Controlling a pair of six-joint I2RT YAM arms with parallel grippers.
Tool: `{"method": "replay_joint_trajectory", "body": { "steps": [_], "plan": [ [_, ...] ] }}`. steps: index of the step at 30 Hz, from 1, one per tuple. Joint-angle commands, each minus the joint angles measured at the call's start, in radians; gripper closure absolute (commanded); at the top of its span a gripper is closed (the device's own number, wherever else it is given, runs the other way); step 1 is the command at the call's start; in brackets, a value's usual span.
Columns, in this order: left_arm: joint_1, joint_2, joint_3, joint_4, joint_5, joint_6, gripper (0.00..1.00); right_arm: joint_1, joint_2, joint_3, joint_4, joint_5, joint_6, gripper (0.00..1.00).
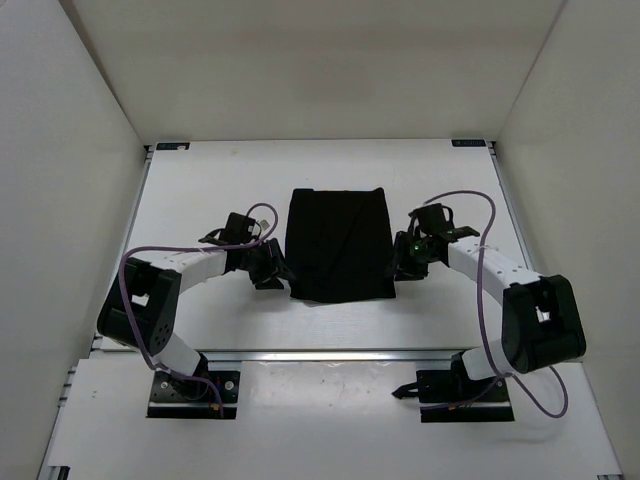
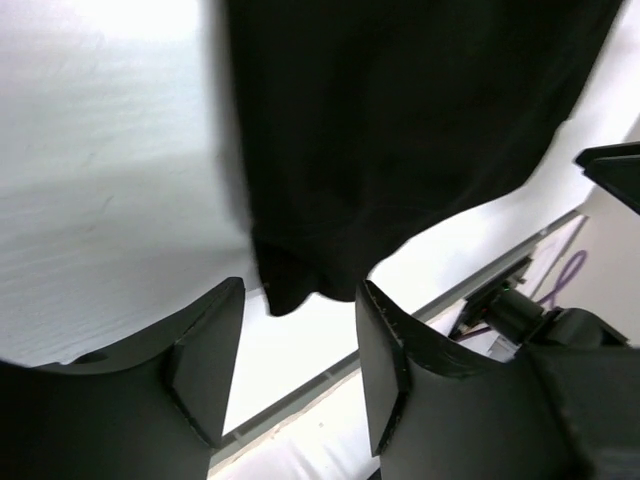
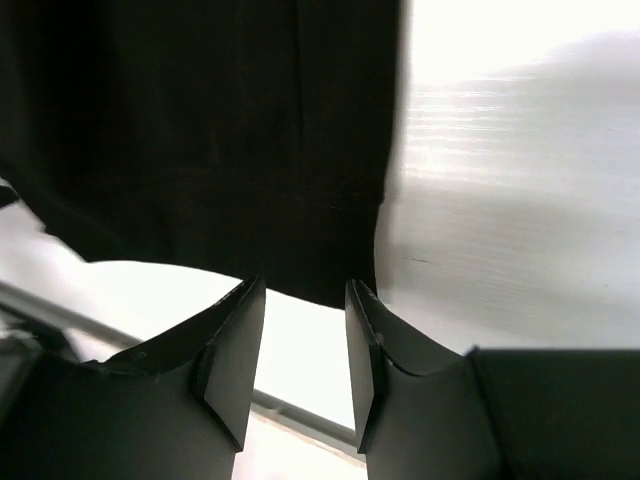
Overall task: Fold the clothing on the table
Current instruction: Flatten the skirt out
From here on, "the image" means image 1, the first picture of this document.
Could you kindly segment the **black skirt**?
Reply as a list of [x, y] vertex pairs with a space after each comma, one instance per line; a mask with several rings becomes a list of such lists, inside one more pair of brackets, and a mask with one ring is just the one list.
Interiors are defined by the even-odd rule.
[[321, 304], [396, 297], [392, 232], [385, 192], [292, 192], [285, 262], [291, 297]]

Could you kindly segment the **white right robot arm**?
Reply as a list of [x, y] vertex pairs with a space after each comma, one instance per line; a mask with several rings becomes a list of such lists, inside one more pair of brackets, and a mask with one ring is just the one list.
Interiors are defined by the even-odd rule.
[[461, 367], [448, 376], [449, 391], [471, 400], [484, 380], [575, 360], [587, 344], [573, 287], [562, 275], [529, 270], [486, 245], [486, 236], [470, 226], [456, 227], [453, 211], [441, 203], [410, 213], [409, 227], [396, 234], [393, 273], [397, 281], [419, 281], [428, 267], [441, 263], [476, 283], [476, 300], [489, 294], [502, 308], [500, 337], [467, 350]]

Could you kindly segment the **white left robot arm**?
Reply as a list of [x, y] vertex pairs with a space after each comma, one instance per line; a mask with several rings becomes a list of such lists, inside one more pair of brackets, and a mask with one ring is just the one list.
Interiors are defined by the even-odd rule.
[[184, 292], [236, 270], [258, 290], [282, 289], [295, 280], [285, 264], [275, 226], [249, 213], [229, 214], [226, 224], [197, 247], [138, 247], [125, 253], [97, 319], [102, 336], [140, 352], [153, 370], [174, 376], [188, 398], [208, 389], [206, 358], [174, 333]]

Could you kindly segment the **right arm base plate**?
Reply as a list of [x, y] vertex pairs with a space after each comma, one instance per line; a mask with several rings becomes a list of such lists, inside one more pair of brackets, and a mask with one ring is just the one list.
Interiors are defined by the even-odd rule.
[[469, 378], [456, 354], [446, 368], [422, 368], [416, 380], [392, 392], [398, 400], [417, 399], [422, 423], [513, 422], [506, 382], [498, 377]]

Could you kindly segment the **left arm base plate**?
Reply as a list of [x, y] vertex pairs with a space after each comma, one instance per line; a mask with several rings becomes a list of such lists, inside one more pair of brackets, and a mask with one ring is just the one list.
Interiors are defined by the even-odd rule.
[[202, 382], [183, 381], [156, 371], [146, 416], [151, 419], [235, 420], [241, 384], [241, 364], [210, 362], [208, 378], [215, 393]]

